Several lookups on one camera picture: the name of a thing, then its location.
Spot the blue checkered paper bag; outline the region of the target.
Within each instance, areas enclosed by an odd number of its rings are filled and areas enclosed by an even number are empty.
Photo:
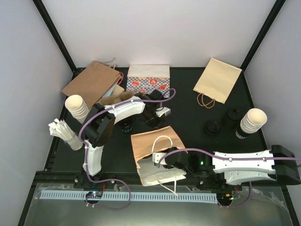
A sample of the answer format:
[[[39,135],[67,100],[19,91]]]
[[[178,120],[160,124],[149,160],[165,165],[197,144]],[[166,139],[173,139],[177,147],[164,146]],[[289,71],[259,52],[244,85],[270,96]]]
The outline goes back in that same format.
[[[158,90],[164,98],[170,97],[169,65],[130,65],[127,72],[126,91],[150,94]]]

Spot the right stack paper cups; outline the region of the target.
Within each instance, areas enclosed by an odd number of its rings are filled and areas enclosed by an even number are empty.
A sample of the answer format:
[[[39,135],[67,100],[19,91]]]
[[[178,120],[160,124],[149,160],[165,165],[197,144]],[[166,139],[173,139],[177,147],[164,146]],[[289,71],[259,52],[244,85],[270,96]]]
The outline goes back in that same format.
[[[235,134],[238,138],[245,139],[251,134],[256,133],[267,120],[267,115],[263,110],[252,108],[240,121]]]

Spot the left black frame post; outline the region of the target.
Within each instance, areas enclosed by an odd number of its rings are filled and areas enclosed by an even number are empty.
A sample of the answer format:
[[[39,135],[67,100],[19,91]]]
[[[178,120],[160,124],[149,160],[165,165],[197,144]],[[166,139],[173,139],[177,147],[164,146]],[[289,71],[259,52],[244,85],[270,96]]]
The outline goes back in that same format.
[[[71,71],[74,73],[77,70],[77,67],[69,54],[69,51],[67,50],[54,22],[51,19],[51,16],[49,15],[44,3],[42,0],[33,0],[33,3],[38,10],[40,16],[42,17],[45,25],[47,26],[48,30],[50,31],[55,43],[57,44],[59,50],[61,51],[66,63],[68,64]]]

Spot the brown kraft paper bag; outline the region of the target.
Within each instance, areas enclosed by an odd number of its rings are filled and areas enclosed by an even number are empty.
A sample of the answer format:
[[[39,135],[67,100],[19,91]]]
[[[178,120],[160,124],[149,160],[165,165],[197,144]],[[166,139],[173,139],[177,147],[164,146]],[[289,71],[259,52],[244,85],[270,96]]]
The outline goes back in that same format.
[[[80,95],[87,107],[91,108],[119,80],[120,73],[117,70],[93,61],[62,92],[68,97]]]

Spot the base circuit board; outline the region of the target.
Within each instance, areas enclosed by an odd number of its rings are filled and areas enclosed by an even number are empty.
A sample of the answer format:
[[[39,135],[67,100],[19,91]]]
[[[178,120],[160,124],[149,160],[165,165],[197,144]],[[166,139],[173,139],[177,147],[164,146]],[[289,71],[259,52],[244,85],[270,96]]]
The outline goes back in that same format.
[[[91,191],[86,194],[86,198],[97,198],[100,199],[103,193],[100,191]]]
[[[216,197],[218,200],[227,201],[227,200],[238,199],[241,197],[241,194],[230,194],[230,193],[217,194]]]

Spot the right base circuit board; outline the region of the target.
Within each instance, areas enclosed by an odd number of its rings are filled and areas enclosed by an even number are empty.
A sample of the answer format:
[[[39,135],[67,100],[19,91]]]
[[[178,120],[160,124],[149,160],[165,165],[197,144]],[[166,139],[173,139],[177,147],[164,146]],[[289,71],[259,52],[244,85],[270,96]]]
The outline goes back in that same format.
[[[227,200],[238,199],[241,197],[241,194],[230,194],[230,193],[217,194],[216,197],[218,200],[227,201]]]

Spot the stack paper cups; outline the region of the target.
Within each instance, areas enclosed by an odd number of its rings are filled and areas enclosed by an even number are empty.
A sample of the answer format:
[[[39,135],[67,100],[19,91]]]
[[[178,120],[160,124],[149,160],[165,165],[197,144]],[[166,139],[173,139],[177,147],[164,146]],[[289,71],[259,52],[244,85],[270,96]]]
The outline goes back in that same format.
[[[89,113],[84,99],[80,95],[71,95],[65,101],[65,107],[79,123],[83,123]]]
[[[263,110],[252,108],[240,121],[235,134],[238,138],[245,139],[251,134],[256,133],[267,120],[267,115]]]

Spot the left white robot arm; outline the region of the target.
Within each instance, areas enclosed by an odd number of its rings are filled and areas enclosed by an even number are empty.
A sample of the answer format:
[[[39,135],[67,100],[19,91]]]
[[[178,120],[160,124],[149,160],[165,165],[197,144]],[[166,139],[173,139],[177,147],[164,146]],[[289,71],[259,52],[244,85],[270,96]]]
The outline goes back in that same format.
[[[138,93],[115,104],[95,104],[79,131],[79,140],[85,144],[83,169],[87,172],[84,182],[91,188],[101,182],[101,158],[104,145],[110,139],[115,124],[122,128],[131,125],[134,115],[141,115],[143,123],[157,128],[162,122],[158,114],[164,95],[155,90],[150,94]]]

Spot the black coffee cup open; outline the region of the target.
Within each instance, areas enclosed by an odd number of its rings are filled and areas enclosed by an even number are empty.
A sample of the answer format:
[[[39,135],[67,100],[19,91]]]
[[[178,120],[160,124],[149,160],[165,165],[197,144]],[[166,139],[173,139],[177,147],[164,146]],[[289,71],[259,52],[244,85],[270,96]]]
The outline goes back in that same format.
[[[133,128],[133,118],[127,117],[127,118],[119,121],[118,126],[120,127],[120,130],[124,133],[131,132],[132,128]]]

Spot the right black frame post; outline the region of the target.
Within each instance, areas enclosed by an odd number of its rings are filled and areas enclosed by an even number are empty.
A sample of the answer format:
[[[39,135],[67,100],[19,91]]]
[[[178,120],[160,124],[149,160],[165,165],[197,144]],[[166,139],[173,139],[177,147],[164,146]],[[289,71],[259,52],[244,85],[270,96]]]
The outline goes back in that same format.
[[[280,10],[282,9],[283,5],[285,4],[286,0],[276,0],[272,9],[270,10],[267,18],[265,19],[261,29],[259,30],[253,44],[251,45],[242,65],[241,69],[245,71],[251,60],[253,59],[255,53],[257,52],[259,46],[261,45],[262,41],[264,40],[266,34],[268,33],[269,29],[273,25],[276,17],[278,16]]]

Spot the left stack paper cups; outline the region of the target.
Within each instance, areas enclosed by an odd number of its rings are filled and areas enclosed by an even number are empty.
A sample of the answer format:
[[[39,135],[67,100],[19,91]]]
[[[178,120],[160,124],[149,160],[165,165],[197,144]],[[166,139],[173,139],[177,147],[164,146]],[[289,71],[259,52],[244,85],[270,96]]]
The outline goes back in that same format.
[[[83,123],[89,113],[84,99],[80,95],[71,95],[65,101],[65,107],[79,123]]]

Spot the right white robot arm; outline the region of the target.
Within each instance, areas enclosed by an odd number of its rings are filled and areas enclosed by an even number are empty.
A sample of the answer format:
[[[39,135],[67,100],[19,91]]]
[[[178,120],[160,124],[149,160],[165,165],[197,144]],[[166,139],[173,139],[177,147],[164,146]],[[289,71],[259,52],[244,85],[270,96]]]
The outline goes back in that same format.
[[[253,153],[210,153],[197,148],[173,147],[158,160],[159,165],[208,178],[210,187],[220,190],[257,181],[279,186],[300,185],[298,162],[300,159],[281,145]]]

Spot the black cup lid stack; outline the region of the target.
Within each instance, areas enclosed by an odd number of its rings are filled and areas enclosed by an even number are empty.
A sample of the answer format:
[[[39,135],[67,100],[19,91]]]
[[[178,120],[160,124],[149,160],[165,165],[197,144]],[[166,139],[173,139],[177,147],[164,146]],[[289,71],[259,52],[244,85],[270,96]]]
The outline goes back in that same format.
[[[221,126],[218,122],[209,120],[204,125],[204,131],[209,136],[217,136],[221,131]]]

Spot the left base circuit board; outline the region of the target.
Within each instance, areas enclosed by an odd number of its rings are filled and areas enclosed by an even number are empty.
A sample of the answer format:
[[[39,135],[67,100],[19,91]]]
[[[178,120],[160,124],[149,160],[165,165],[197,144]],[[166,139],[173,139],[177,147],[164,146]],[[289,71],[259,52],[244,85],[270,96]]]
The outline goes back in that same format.
[[[86,194],[86,198],[97,198],[100,199],[103,193],[100,191],[91,191]]]

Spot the orange paper bag white handles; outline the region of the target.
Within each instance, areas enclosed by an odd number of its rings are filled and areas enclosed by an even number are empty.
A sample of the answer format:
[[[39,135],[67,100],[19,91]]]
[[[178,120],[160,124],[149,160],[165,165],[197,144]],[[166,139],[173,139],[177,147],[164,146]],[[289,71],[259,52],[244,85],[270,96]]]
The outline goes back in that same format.
[[[185,147],[172,127],[167,126],[158,130],[131,135],[131,144],[141,184],[143,186],[160,185],[177,196],[177,181],[186,178],[184,170],[156,167],[152,157],[140,160],[149,154],[166,153],[169,148],[183,149]]]

